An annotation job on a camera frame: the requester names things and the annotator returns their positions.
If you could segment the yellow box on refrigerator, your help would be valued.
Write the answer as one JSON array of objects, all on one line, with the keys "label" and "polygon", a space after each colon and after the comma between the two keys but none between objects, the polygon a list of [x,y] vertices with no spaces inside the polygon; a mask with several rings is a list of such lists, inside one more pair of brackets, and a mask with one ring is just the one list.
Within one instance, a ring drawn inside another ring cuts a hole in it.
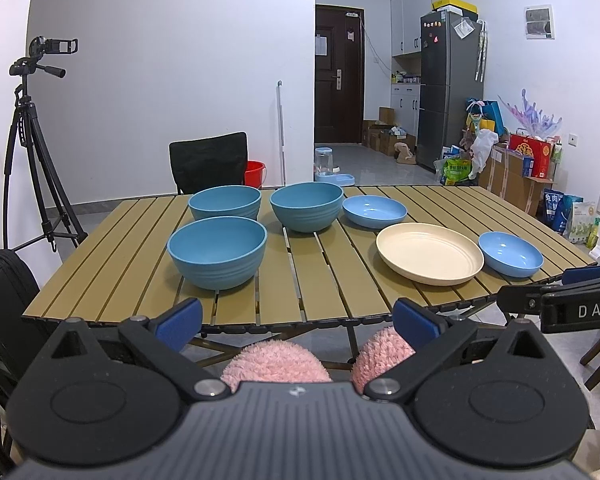
[{"label": "yellow box on refrigerator", "polygon": [[469,16],[473,20],[478,18],[478,8],[469,2],[463,0],[436,0],[432,3],[434,10],[448,10],[456,14]]}]

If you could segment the green snack bag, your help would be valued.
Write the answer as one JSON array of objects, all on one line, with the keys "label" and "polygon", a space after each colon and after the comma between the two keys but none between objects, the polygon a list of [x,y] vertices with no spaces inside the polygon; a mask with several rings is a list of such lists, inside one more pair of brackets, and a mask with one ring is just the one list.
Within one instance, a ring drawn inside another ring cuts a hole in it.
[{"label": "green snack bag", "polygon": [[472,163],[466,158],[446,158],[441,161],[440,183],[444,186],[454,186],[469,181]]}]

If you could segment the large cardboard box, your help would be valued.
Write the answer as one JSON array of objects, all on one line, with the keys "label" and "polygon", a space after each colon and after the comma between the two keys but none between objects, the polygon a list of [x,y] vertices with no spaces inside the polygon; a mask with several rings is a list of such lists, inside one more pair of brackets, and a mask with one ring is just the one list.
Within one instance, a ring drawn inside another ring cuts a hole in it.
[{"label": "large cardboard box", "polygon": [[533,159],[496,144],[478,177],[478,185],[534,217],[544,190],[551,188],[553,181],[530,176],[528,162]]}]

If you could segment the red gift box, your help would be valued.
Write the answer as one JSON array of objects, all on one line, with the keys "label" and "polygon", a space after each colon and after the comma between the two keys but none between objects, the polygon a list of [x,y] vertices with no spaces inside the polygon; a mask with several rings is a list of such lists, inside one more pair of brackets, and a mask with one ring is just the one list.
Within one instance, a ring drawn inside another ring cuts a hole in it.
[{"label": "red gift box", "polygon": [[508,141],[508,148],[521,154],[524,160],[524,176],[540,179],[550,177],[550,161],[554,143],[514,133]]}]

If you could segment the white plastic bag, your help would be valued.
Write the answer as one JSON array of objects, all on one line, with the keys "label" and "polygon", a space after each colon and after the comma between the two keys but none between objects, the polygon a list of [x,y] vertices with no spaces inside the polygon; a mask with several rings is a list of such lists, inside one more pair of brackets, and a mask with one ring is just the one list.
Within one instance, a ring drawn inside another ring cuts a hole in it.
[{"label": "white plastic bag", "polygon": [[486,166],[491,150],[495,144],[498,144],[500,137],[490,129],[480,129],[476,135],[474,143],[471,145],[471,172],[480,174]]}]

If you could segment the black folding chair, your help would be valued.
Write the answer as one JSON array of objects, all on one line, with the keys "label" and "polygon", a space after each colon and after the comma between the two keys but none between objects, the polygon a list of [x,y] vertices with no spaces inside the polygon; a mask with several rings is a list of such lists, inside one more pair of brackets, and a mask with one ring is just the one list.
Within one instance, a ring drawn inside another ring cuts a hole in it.
[{"label": "black folding chair", "polygon": [[221,185],[243,185],[248,160],[247,135],[223,134],[169,144],[172,177],[180,194]]}]

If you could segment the red bucket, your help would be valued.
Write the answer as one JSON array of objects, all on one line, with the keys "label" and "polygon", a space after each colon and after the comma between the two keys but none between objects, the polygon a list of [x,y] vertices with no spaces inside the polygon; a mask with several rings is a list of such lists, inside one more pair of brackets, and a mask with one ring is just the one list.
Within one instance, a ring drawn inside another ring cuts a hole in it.
[{"label": "red bucket", "polygon": [[252,188],[262,188],[266,179],[266,166],[264,162],[248,160],[245,166],[244,182]]}]

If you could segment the blue shallow dish back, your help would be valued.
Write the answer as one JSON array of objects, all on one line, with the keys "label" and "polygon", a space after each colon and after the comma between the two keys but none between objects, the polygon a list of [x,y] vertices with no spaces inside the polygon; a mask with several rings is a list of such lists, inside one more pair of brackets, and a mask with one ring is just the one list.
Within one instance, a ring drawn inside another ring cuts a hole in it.
[{"label": "blue shallow dish back", "polygon": [[351,222],[374,231],[400,223],[407,216],[404,205],[385,196],[348,197],[343,201],[342,209]]}]

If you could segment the blue pet water feeder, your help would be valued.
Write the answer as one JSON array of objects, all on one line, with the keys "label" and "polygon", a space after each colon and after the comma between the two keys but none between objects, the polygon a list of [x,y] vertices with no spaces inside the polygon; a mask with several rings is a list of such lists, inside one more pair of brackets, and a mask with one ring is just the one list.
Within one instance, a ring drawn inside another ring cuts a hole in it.
[{"label": "blue pet water feeder", "polygon": [[352,174],[345,174],[334,165],[334,153],[328,146],[319,146],[314,150],[314,180],[336,184],[340,188],[355,185]]}]

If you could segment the blue bowl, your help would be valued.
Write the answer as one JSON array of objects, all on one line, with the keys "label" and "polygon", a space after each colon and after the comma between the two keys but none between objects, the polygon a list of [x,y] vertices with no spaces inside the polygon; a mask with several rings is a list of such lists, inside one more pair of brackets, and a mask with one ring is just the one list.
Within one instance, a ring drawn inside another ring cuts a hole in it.
[{"label": "blue bowl", "polygon": [[178,272],[190,284],[219,290],[242,286],[258,272],[268,231],[256,220],[223,216],[177,229],[166,243]]},{"label": "blue bowl", "polygon": [[299,233],[327,229],[338,218],[342,202],[342,188],[329,182],[287,185],[270,196],[278,221],[287,230]]},{"label": "blue bowl", "polygon": [[256,220],[261,198],[258,188],[247,185],[222,185],[194,194],[188,200],[188,206],[195,220],[219,216]]}]

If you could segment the blue pet food bag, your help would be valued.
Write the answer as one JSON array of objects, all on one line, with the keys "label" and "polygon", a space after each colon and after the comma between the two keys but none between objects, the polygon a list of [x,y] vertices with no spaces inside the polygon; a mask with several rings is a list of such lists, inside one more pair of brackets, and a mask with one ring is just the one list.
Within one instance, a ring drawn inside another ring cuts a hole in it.
[{"label": "blue pet food bag", "polygon": [[565,232],[571,216],[572,205],[582,202],[583,198],[581,196],[565,194],[546,188],[543,195],[544,223],[553,231],[562,234]]}]

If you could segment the cardboard boxes by door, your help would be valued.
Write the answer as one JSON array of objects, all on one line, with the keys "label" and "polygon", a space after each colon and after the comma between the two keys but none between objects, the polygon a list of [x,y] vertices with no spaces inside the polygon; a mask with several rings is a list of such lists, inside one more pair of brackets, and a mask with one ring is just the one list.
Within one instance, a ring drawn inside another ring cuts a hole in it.
[{"label": "cardboard boxes by door", "polygon": [[399,125],[391,107],[379,107],[377,119],[363,122],[362,145],[392,157],[398,164],[416,164],[416,143],[415,130]]}]

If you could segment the white kitchen cabinets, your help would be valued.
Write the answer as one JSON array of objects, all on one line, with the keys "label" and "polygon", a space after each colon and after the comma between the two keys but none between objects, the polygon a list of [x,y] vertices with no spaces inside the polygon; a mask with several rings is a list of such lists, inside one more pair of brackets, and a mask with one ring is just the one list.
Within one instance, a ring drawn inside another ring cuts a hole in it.
[{"label": "white kitchen cabinets", "polygon": [[419,121],[422,43],[420,19],[437,0],[390,0],[391,99],[394,121],[410,136],[417,136]]}]

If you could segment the blue shallow dish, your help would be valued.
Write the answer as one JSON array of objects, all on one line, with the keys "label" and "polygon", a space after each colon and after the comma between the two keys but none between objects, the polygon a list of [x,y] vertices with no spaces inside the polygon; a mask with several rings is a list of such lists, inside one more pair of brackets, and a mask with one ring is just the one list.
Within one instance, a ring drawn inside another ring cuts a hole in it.
[{"label": "blue shallow dish", "polygon": [[407,216],[404,205],[385,196],[348,197],[343,201],[342,209],[351,222],[374,231],[400,223]]},{"label": "blue shallow dish", "polygon": [[530,278],[544,263],[539,249],[522,238],[504,232],[485,232],[478,237],[487,266],[509,278]]}]

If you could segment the pink fluffy slipper right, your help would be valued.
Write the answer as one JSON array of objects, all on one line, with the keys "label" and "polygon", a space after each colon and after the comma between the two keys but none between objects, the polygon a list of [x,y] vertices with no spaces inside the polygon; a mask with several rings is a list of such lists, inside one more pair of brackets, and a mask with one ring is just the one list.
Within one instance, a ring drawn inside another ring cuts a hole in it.
[{"label": "pink fluffy slipper right", "polygon": [[363,393],[364,387],[369,382],[414,353],[412,346],[396,332],[393,326],[378,330],[363,344],[352,366],[351,382],[355,390]]}]

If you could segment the cream plate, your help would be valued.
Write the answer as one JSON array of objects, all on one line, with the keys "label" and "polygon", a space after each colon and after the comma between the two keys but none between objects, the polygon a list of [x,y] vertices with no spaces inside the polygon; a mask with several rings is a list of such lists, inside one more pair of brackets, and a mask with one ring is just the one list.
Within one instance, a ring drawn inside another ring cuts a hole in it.
[{"label": "cream plate", "polygon": [[474,278],[484,266],[480,248],[467,236],[443,226],[404,222],[376,237],[385,264],[420,284],[454,286]]}]

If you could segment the dark grey refrigerator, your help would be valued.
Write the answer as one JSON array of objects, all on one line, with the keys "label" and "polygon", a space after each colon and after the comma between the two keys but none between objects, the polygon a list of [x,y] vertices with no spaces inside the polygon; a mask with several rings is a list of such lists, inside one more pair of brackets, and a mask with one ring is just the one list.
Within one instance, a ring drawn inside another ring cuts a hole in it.
[{"label": "dark grey refrigerator", "polygon": [[433,170],[442,151],[460,143],[467,102],[483,97],[477,74],[480,32],[477,22],[449,11],[420,19],[419,166]]}]

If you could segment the purple decorative splash ornament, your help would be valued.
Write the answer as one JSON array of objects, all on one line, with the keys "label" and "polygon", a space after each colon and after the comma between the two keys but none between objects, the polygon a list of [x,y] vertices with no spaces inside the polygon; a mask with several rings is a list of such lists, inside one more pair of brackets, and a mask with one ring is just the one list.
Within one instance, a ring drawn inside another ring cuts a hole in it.
[{"label": "purple decorative splash ornament", "polygon": [[562,126],[562,118],[556,118],[554,115],[548,116],[542,110],[536,107],[535,102],[530,102],[527,96],[527,90],[521,89],[521,107],[506,102],[501,96],[501,103],[505,106],[506,110],[512,114],[516,121],[521,124],[521,128],[526,133],[535,138],[542,140],[548,139],[558,133]]}]

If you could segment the dark brown door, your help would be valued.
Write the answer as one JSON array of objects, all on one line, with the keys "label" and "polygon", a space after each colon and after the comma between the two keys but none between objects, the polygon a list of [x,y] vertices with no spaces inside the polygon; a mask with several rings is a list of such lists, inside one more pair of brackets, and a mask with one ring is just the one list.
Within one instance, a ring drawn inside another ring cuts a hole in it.
[{"label": "dark brown door", "polygon": [[364,112],[364,11],[315,8],[314,142],[358,144]]}]

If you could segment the white mop pole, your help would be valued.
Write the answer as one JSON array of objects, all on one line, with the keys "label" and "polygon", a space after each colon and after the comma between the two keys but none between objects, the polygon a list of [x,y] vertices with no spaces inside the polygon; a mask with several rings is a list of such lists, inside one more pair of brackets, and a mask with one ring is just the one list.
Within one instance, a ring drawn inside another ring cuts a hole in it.
[{"label": "white mop pole", "polygon": [[279,167],[282,185],[287,184],[286,153],[285,153],[285,129],[284,129],[284,109],[282,102],[283,81],[279,79],[276,82],[276,106],[277,106],[277,130],[279,145]]}]

